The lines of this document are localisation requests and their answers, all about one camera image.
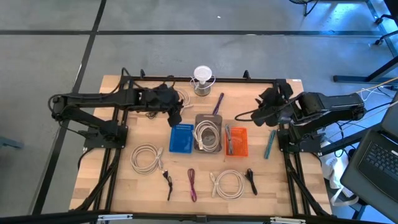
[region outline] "orange basket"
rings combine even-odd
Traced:
[[[225,154],[233,157],[248,156],[248,132],[246,128],[231,128],[231,141],[233,146],[233,154],[228,154],[228,136],[225,133]]]

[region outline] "concrete floor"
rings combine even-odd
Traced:
[[[372,2],[379,15],[386,12],[382,0]],[[99,0],[2,0],[0,29],[91,30],[99,5]],[[106,4],[99,29],[377,30],[374,18],[362,2],[325,1],[318,3],[306,18],[302,12],[303,6],[281,0],[112,0]],[[397,29],[390,21],[384,25],[387,30]],[[97,92],[102,76],[117,75],[121,67],[127,67],[133,74],[143,68],[148,75],[189,76],[196,66],[204,64],[211,67],[217,77],[241,77],[247,69],[256,78],[302,79],[306,91],[326,95],[352,93],[369,85],[334,83],[331,77],[369,75],[389,61],[390,50],[386,44],[373,45],[376,39],[363,36],[97,36],[80,92]],[[8,147],[0,150],[0,217],[29,213],[58,128],[50,117],[47,99],[72,89],[87,41],[87,35],[0,35],[0,94],[3,96],[0,136],[25,143],[25,148],[20,150]],[[396,75],[395,70],[389,76]],[[389,100],[386,96],[372,95],[366,107]],[[381,117],[382,114],[361,124],[376,124]],[[345,134],[359,130],[352,127]],[[326,133],[331,136],[336,131],[337,127],[331,126]],[[68,210],[82,145],[81,137],[67,133],[44,213]],[[333,213],[350,218],[353,211],[333,208]],[[371,207],[367,208],[364,220],[389,222]]]

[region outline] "wooden table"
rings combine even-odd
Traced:
[[[103,78],[100,92],[111,91],[119,81],[116,75],[106,75]],[[288,80],[295,95],[303,91],[300,80]],[[147,87],[155,87],[160,82],[138,82]],[[207,214],[207,215],[277,215],[291,216],[289,188],[283,155],[279,151],[275,138],[270,159],[264,159],[264,151],[271,130],[276,127],[263,125],[257,127],[253,122],[235,121],[234,117],[242,112],[257,108],[255,97],[261,94],[268,84],[260,83],[215,83],[208,96],[199,97],[193,92],[188,82],[177,82],[175,88],[185,89],[191,96],[192,108],[186,109],[182,123],[194,124],[196,114],[211,114],[220,93],[224,93],[218,114],[223,117],[223,124],[231,127],[245,127],[248,129],[249,156],[246,158],[226,157],[225,148],[217,154],[202,154],[193,150],[192,154],[176,154],[169,152],[171,128],[167,123],[167,114],[158,114],[155,119],[148,119],[145,113],[130,112],[127,125],[129,133],[126,147],[122,150],[118,175],[114,190],[112,212],[129,213],[178,213],[178,214]],[[113,108],[95,109],[94,115],[101,119],[111,119]],[[162,161],[164,169],[169,171],[173,179],[173,192],[167,201],[169,186],[160,171],[149,176],[140,176],[134,172],[130,164],[132,150],[141,144],[151,143],[163,147]],[[98,181],[104,149],[95,149],[87,154],[81,162],[70,208],[76,208],[88,196]],[[139,155],[140,166],[152,162],[154,156],[146,152]],[[311,154],[301,154],[305,183],[315,199],[323,209],[331,212],[325,182],[323,181],[320,162]],[[187,170],[194,168],[195,190],[198,200],[194,203],[190,196],[190,184]],[[218,175],[224,170],[234,169],[245,172],[251,168],[258,195],[252,193],[250,183],[246,182],[244,195],[235,201],[227,201],[219,196],[211,197],[213,183],[209,173]],[[238,188],[236,178],[226,176],[221,181],[221,188],[227,192],[234,192]],[[104,188],[101,206],[104,207],[107,193]],[[299,210],[302,212],[300,191],[296,186]]]

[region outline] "blue plastic basket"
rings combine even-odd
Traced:
[[[193,124],[178,124],[172,128],[170,152],[192,153]]]

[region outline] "red cable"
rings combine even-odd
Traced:
[[[197,201],[197,193],[195,192],[195,188],[193,188],[193,185],[195,183],[195,170],[194,169],[188,170],[188,178],[189,178],[189,182],[191,183],[192,202],[196,202]]]

